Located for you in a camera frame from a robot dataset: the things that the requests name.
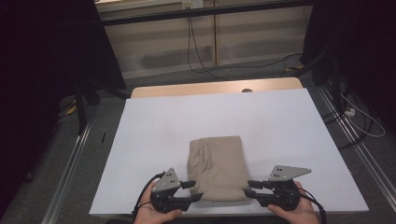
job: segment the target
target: folded beige cloth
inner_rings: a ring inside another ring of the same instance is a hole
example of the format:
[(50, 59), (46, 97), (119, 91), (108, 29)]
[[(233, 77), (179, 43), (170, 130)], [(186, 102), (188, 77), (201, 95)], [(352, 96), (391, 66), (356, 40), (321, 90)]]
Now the folded beige cloth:
[(247, 200), (248, 169), (239, 136), (208, 137), (190, 142), (187, 164), (191, 193), (203, 192), (202, 200), (238, 202)]

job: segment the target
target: white tabletop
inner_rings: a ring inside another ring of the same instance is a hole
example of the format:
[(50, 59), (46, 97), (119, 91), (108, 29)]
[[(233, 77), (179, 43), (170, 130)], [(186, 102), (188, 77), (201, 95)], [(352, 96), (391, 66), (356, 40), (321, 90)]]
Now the white tabletop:
[[(131, 214), (154, 175), (174, 167), (187, 180), (191, 140), (231, 135), (241, 137), (251, 179), (266, 179), (276, 164), (310, 168), (295, 180), (327, 212), (368, 210), (309, 93), (299, 89), (127, 100), (90, 214)], [(183, 216), (266, 214), (252, 200), (193, 203)]]

